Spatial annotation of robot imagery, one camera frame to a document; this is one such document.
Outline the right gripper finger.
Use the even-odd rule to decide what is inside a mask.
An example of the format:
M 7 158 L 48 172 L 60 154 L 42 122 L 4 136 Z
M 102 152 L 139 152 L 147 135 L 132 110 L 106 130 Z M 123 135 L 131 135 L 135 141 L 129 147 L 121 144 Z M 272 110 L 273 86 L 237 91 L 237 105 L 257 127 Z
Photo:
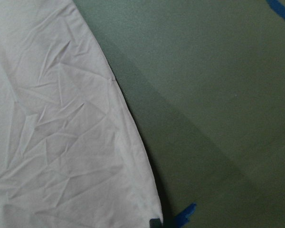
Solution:
M 159 218 L 152 218 L 149 221 L 150 228 L 161 228 L 161 220 Z

